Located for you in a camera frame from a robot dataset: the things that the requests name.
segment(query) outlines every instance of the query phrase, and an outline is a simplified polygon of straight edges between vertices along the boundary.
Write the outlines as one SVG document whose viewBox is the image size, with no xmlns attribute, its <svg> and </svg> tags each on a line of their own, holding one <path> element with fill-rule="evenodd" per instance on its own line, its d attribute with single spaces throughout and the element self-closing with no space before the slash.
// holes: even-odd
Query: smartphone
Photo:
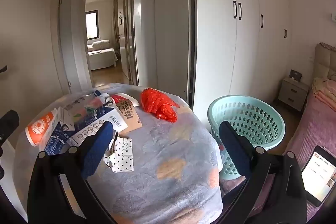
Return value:
<svg viewBox="0 0 336 224">
<path fill-rule="evenodd" d="M 307 201 L 319 207 L 336 182 L 336 158 L 320 146 L 316 146 L 301 172 Z"/>
</svg>

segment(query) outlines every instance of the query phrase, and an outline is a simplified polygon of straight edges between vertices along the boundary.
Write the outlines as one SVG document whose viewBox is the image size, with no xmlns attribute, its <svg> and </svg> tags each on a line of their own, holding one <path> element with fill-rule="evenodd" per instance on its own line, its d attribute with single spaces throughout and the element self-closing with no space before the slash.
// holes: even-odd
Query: brown paper bag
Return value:
<svg viewBox="0 0 336 224">
<path fill-rule="evenodd" d="M 119 132 L 119 135 L 126 135 L 128 132 L 142 127 L 140 118 L 135 111 L 135 108 L 130 100 L 120 101 L 117 104 L 123 119 L 125 120 L 128 127 L 123 131 Z"/>
</svg>

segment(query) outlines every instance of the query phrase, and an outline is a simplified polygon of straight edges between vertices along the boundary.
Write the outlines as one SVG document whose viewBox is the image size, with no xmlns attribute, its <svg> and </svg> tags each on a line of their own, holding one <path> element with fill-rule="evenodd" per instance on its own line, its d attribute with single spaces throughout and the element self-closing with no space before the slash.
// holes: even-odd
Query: nightstand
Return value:
<svg viewBox="0 0 336 224">
<path fill-rule="evenodd" d="M 308 85 L 286 77 L 282 81 L 278 99 L 296 110 L 301 111 L 308 91 Z"/>
</svg>

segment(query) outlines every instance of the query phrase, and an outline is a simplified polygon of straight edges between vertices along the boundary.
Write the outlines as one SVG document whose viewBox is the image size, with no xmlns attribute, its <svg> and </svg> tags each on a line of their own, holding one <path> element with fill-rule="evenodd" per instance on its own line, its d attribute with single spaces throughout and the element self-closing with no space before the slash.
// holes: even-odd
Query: metal screw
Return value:
<svg viewBox="0 0 336 224">
<path fill-rule="evenodd" d="M 41 151 L 38 156 L 39 156 L 40 159 L 42 159 L 42 158 L 45 157 L 45 155 L 46 155 L 46 153 L 44 151 Z"/>
<path fill-rule="evenodd" d="M 69 150 L 68 150 L 68 152 L 70 153 L 70 154 L 74 154 L 74 153 L 76 153 L 77 152 L 77 147 L 76 146 L 71 146 L 70 148 L 69 148 Z"/>
<path fill-rule="evenodd" d="M 295 154 L 292 151 L 288 151 L 287 156 L 293 159 L 295 157 Z"/>
<path fill-rule="evenodd" d="M 263 154 L 265 152 L 265 149 L 263 149 L 261 146 L 257 146 L 255 148 L 255 151 L 259 154 Z"/>
</svg>

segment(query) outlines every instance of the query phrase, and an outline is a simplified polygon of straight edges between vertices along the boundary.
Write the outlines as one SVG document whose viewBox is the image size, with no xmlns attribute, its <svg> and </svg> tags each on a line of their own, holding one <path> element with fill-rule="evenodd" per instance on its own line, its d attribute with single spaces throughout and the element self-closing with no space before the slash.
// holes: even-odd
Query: wooden floor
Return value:
<svg viewBox="0 0 336 224">
<path fill-rule="evenodd" d="M 268 152 L 274 155 L 282 155 L 285 152 L 285 149 L 290 139 L 294 136 L 294 133 L 301 120 L 302 113 L 292 109 L 291 107 L 285 105 L 282 102 L 272 103 L 271 106 L 274 107 L 283 118 L 283 121 L 285 122 L 286 131 L 282 142 L 273 149 L 269 150 Z"/>
<path fill-rule="evenodd" d="M 120 60 L 117 61 L 116 67 L 92 70 L 92 80 L 95 88 L 110 83 L 129 84 L 129 80 L 123 73 Z"/>
</svg>

